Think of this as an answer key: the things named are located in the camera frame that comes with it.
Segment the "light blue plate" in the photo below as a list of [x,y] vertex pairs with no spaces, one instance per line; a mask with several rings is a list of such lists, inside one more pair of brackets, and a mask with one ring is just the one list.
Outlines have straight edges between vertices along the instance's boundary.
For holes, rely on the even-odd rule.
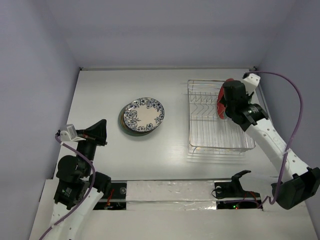
[[119,125],[119,128],[120,130],[128,135],[128,136],[132,136],[132,137],[142,137],[142,136],[146,136],[150,133],[153,132],[153,130],[150,130],[150,131],[146,131],[146,132],[138,132],[138,131],[134,131],[134,130],[131,130],[126,124],[125,124],[125,121],[124,121],[124,112],[125,112],[125,109],[126,109],[127,105],[125,105],[122,110],[120,111],[119,115],[118,115],[118,125]]

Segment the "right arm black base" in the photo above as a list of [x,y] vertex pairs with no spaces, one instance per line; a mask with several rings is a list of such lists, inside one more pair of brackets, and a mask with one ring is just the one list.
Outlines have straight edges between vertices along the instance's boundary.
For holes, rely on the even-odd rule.
[[256,198],[254,192],[245,191],[242,188],[240,183],[240,178],[248,173],[251,173],[250,170],[242,170],[231,177],[229,181],[218,181],[214,183],[214,189],[211,192],[211,195],[218,199],[226,198],[243,198],[247,196]]

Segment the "blue white floral plate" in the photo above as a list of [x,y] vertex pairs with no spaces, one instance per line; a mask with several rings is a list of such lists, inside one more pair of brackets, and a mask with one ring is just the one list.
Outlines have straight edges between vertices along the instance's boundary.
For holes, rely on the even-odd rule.
[[155,130],[165,118],[165,109],[156,99],[141,97],[130,102],[123,112],[124,124],[137,133]]

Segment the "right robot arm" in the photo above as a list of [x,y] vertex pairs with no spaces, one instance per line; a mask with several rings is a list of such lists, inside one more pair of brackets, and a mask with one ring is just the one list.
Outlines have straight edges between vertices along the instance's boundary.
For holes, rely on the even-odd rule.
[[272,183],[272,195],[283,209],[289,210],[314,196],[320,186],[319,167],[303,162],[275,130],[268,114],[250,103],[246,86],[239,80],[227,80],[221,87],[219,103],[225,114],[249,135],[279,171],[278,181]]

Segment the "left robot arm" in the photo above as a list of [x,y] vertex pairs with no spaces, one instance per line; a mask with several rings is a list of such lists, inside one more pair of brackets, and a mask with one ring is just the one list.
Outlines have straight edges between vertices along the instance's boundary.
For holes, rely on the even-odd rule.
[[97,172],[93,165],[97,147],[107,144],[107,120],[86,129],[67,124],[57,131],[55,140],[74,154],[58,161],[53,211],[49,227],[40,239],[79,240],[95,205],[112,188],[111,178]]

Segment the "red and teal plate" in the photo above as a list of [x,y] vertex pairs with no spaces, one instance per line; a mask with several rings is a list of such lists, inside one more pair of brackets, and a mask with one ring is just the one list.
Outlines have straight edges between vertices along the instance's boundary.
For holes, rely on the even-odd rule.
[[217,110],[217,114],[218,114],[219,118],[222,120],[224,120],[227,117],[225,114],[225,111],[227,108],[226,106],[227,106],[227,103],[226,103],[226,99],[225,99],[224,87],[221,86],[221,88],[219,90],[218,97],[217,97],[216,110]]

